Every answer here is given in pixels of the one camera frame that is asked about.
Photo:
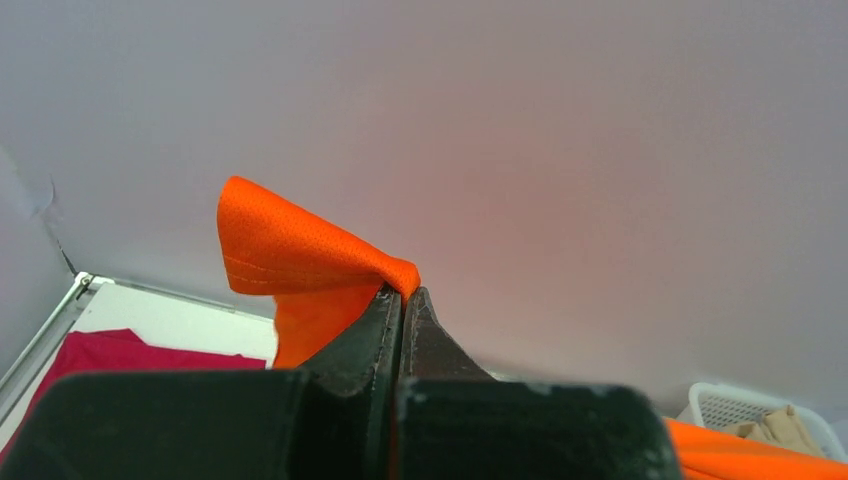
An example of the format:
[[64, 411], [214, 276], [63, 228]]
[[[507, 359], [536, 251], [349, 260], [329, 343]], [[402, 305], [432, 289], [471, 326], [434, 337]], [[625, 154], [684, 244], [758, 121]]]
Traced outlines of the orange t-shirt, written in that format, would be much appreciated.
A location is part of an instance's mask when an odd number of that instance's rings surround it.
[[275, 302], [273, 367], [295, 368], [329, 345], [389, 285], [407, 303], [415, 264], [242, 177], [224, 185], [216, 212], [232, 291]]

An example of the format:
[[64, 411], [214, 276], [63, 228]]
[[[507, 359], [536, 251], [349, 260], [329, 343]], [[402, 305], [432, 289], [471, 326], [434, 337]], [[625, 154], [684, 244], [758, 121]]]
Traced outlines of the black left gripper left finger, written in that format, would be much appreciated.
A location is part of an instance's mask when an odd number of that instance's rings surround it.
[[401, 296], [384, 285], [350, 327], [304, 364], [311, 374], [304, 452], [316, 464], [300, 461], [301, 477], [390, 477], [402, 331]]

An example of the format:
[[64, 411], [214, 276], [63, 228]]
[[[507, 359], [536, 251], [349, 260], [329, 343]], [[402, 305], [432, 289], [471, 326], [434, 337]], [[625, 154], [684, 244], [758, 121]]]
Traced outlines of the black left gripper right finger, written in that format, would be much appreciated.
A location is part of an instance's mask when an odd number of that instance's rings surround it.
[[416, 289], [406, 306], [397, 381], [494, 381], [494, 377], [472, 359], [441, 324], [426, 287]]

